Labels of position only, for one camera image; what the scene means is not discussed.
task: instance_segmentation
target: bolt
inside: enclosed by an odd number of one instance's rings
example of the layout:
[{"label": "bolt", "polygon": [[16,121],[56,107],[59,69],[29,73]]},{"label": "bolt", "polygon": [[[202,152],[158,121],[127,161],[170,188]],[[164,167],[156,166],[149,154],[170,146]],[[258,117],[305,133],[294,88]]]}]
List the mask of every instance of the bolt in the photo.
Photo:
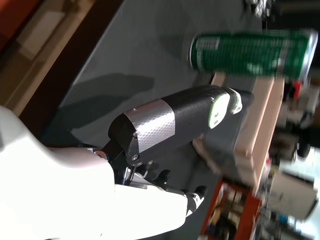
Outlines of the bolt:
[{"label": "bolt", "polygon": [[131,158],[131,161],[132,162],[135,162],[139,159],[139,156],[136,154],[136,155],[133,155],[133,157]]}]

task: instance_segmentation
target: white robot casing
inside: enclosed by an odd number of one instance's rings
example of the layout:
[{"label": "white robot casing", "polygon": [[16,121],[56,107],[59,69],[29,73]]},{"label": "white robot casing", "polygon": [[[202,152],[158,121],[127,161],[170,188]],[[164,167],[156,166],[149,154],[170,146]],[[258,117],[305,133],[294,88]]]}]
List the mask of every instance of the white robot casing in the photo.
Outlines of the white robot casing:
[{"label": "white robot casing", "polygon": [[85,148],[48,149],[0,106],[0,239],[134,240],[179,228],[187,198],[143,178],[118,185]]}]

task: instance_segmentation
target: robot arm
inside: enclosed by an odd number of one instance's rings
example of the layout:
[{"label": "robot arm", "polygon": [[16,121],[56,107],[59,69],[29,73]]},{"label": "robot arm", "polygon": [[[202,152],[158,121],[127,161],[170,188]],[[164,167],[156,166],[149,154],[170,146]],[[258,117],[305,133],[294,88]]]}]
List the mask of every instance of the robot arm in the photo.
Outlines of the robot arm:
[{"label": "robot arm", "polygon": [[114,120],[106,155],[48,149],[0,107],[0,239],[134,240],[179,228],[205,187],[180,191],[166,184],[170,171],[147,180],[140,169],[241,107],[237,92],[215,86],[147,103]]}]

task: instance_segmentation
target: soda can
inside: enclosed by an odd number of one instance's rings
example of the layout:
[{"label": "soda can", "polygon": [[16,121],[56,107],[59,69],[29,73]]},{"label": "soda can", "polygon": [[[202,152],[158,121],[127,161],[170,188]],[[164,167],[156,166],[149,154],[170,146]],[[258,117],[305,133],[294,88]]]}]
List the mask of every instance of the soda can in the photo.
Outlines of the soda can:
[{"label": "soda can", "polygon": [[304,80],[317,42],[315,30],[205,33],[193,38],[188,58],[202,72]]}]

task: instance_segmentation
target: gray table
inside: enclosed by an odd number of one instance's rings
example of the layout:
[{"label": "gray table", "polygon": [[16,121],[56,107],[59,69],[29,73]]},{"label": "gray table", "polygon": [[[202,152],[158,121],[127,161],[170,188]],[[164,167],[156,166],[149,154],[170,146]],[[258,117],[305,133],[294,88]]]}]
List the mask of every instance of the gray table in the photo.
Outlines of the gray table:
[{"label": "gray table", "polygon": [[[211,81],[212,74],[198,73],[187,62],[196,33],[259,29],[261,22],[244,10],[241,0],[125,0],[40,139],[103,147],[110,123],[122,112]],[[197,239],[218,176],[191,143],[155,162],[161,168],[157,173],[172,170],[168,184],[190,190],[207,185],[209,191],[181,228],[150,239]]]}]

